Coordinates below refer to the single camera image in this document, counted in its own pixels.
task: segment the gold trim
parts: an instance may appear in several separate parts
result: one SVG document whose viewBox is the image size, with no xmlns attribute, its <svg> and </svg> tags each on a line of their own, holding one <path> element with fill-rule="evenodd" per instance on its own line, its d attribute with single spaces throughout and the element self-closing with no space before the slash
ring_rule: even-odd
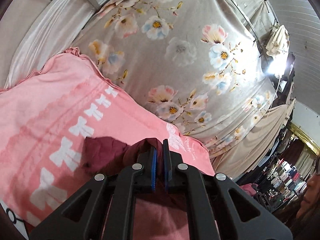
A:
<svg viewBox="0 0 320 240">
<path fill-rule="evenodd" d="M 303 141 L 310 149 L 315 153 L 315 155 L 319 155 L 320 148 L 319 146 L 302 131 L 298 126 L 294 125 L 292 122 L 288 124 L 289 130 L 293 132 L 301 141 Z"/>
</svg>

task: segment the bright light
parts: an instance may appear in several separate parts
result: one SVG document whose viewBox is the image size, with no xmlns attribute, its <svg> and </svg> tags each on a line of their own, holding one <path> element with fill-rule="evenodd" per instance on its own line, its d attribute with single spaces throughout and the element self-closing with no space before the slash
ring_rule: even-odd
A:
<svg viewBox="0 0 320 240">
<path fill-rule="evenodd" d="M 288 53 L 277 55 L 268 68 L 268 73 L 274 74 L 277 78 L 284 74 L 285 67 L 287 64 Z"/>
</svg>

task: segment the white wall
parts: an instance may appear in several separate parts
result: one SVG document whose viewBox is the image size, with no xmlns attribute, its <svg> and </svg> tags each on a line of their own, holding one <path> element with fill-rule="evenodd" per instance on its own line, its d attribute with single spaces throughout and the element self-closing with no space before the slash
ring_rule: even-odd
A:
<svg viewBox="0 0 320 240">
<path fill-rule="evenodd" d="M 320 146 L 320 115 L 304 104 L 296 101 L 293 110 L 292 123 L 298 126 L 318 146 Z"/>
</svg>

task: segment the person's hair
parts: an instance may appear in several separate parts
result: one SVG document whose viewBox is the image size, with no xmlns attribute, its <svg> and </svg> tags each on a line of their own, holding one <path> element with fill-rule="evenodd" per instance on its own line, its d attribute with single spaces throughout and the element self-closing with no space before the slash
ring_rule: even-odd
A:
<svg viewBox="0 0 320 240">
<path fill-rule="evenodd" d="M 319 240 L 320 192 L 318 193 L 318 201 L 297 219 L 296 214 L 300 209 L 303 196 L 304 194 L 273 214 L 290 228 L 294 240 Z"/>
</svg>

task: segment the pink flower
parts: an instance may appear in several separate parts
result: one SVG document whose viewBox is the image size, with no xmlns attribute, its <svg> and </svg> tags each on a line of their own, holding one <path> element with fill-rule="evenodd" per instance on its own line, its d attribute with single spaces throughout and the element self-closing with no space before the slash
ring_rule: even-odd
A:
<svg viewBox="0 0 320 240">
<path fill-rule="evenodd" d="M 228 37 L 228 33 L 217 24 L 205 25 L 202 29 L 204 39 L 212 44 L 223 43 Z"/>
<path fill-rule="evenodd" d="M 115 25 L 116 34 L 121 39 L 136 34 L 138 28 L 136 17 L 132 13 L 120 17 Z"/>
<path fill-rule="evenodd" d="M 152 88 L 148 93 L 148 102 L 150 103 L 165 103 L 170 102 L 173 97 L 178 93 L 170 86 L 158 86 Z"/>
</svg>

